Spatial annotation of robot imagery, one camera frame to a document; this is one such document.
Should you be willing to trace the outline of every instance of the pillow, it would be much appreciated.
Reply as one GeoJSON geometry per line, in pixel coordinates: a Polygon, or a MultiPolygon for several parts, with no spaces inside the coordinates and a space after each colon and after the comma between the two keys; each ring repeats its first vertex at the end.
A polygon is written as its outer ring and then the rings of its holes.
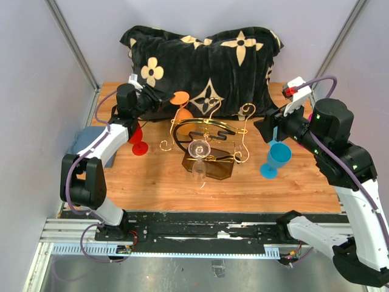
{"type": "MultiPolygon", "coordinates": [[[[201,41],[191,35],[134,26],[120,42],[129,48],[138,82],[161,91],[188,92],[187,109],[195,117],[211,113],[211,97],[222,100],[215,117],[239,116],[247,102],[255,104],[256,116],[275,107],[267,86],[273,57],[283,44],[269,29],[227,30],[201,41]]],[[[172,118],[176,110],[177,106],[169,105],[142,118],[172,118]]]]}

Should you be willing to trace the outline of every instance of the gold hook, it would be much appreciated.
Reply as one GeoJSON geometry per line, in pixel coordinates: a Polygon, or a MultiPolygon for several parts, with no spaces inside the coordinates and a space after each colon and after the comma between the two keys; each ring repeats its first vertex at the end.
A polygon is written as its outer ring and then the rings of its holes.
{"type": "Polygon", "coordinates": [[[245,145],[245,143],[244,143],[244,137],[245,137],[245,135],[246,135],[246,133],[247,133],[247,130],[246,130],[247,120],[250,119],[250,118],[253,116],[253,114],[254,114],[255,111],[256,111],[256,107],[255,107],[255,105],[252,104],[252,103],[245,103],[245,104],[242,106],[242,112],[243,112],[244,114],[246,114],[246,113],[249,112],[250,106],[252,106],[253,111],[244,119],[244,131],[243,131],[243,136],[242,136],[242,145],[243,145],[244,149],[245,149],[246,152],[247,152],[247,158],[246,158],[245,160],[243,160],[243,161],[238,161],[238,160],[236,159],[236,157],[235,157],[236,154],[239,154],[240,157],[242,158],[242,153],[241,153],[240,151],[238,151],[238,152],[234,153],[234,159],[235,159],[235,161],[236,161],[237,163],[245,163],[245,162],[246,162],[247,160],[249,160],[249,158],[250,158],[250,152],[249,152],[249,149],[247,149],[247,147],[246,147],[246,145],[245,145]]]}
{"type": "Polygon", "coordinates": [[[169,149],[164,149],[163,146],[162,146],[162,144],[165,143],[165,147],[168,147],[168,141],[166,141],[166,140],[161,141],[160,144],[159,144],[159,148],[160,148],[162,151],[170,151],[171,149],[173,149],[173,146],[174,146],[174,137],[173,137],[173,134],[172,134],[172,132],[173,132],[173,126],[174,126],[174,123],[175,123],[175,121],[176,121],[177,114],[178,114],[178,112],[179,112],[179,110],[180,110],[181,108],[182,108],[182,107],[180,107],[179,109],[177,109],[176,114],[174,115],[174,119],[170,121],[170,122],[171,122],[171,126],[170,126],[170,137],[171,137],[172,145],[171,145],[171,147],[170,147],[169,149]]]}
{"type": "Polygon", "coordinates": [[[212,113],[209,115],[209,120],[212,119],[212,115],[214,112],[216,112],[218,109],[221,107],[221,100],[218,99],[217,97],[211,97],[210,100],[208,101],[209,106],[214,106],[217,102],[219,102],[219,106],[215,108],[212,113]]]}

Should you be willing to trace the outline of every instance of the wine glass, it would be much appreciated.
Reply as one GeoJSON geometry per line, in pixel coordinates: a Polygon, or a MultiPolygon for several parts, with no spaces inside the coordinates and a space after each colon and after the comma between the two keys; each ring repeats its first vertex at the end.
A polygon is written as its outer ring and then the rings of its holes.
{"type": "Polygon", "coordinates": [[[207,166],[203,159],[211,153],[211,146],[205,140],[193,140],[188,146],[189,155],[197,159],[192,167],[192,175],[196,181],[205,181],[207,166]]]}

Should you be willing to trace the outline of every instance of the white wall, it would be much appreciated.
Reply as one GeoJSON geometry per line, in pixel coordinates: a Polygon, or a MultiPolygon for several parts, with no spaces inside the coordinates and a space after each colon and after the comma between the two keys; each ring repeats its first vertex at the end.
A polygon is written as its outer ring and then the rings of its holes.
{"type": "Polygon", "coordinates": [[[204,38],[246,26],[272,29],[285,47],[273,82],[313,78],[356,0],[57,0],[98,82],[125,81],[128,50],[119,43],[140,24],[204,38]]]}
{"type": "Polygon", "coordinates": [[[0,37],[0,290],[20,292],[93,92],[43,0],[0,2],[0,37]]]}
{"type": "MultiPolygon", "coordinates": [[[[333,97],[354,113],[351,138],[366,148],[378,172],[380,198],[389,218],[389,1],[370,1],[327,74],[338,78],[333,97]]],[[[327,85],[321,85],[324,93],[327,85]]]]}

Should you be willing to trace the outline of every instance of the wooden tabletop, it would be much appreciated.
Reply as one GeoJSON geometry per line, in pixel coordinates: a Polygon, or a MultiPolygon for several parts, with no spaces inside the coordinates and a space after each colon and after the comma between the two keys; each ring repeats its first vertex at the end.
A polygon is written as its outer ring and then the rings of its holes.
{"type": "MultiPolygon", "coordinates": [[[[104,83],[99,100],[116,90],[120,83],[104,83]]],[[[281,94],[281,83],[271,83],[270,95],[282,106],[287,101],[281,94]]],[[[109,120],[115,96],[100,108],[99,118],[109,120]]],[[[306,106],[305,115],[311,111],[306,106]]],[[[244,122],[231,125],[243,128],[244,122]]],[[[92,125],[100,125],[96,120],[92,125]]],[[[182,210],[224,212],[340,212],[334,189],[315,166],[313,156],[294,141],[286,139],[292,149],[292,159],[279,170],[275,179],[264,179],[260,166],[266,162],[269,146],[258,130],[248,121],[246,145],[250,159],[234,166],[232,177],[223,181],[207,179],[196,183],[191,173],[181,165],[184,152],[176,145],[169,152],[159,148],[169,138],[169,121],[149,122],[143,127],[143,141],[149,150],[135,156],[132,145],[120,147],[112,168],[105,168],[108,197],[127,210],[182,210]]]]}

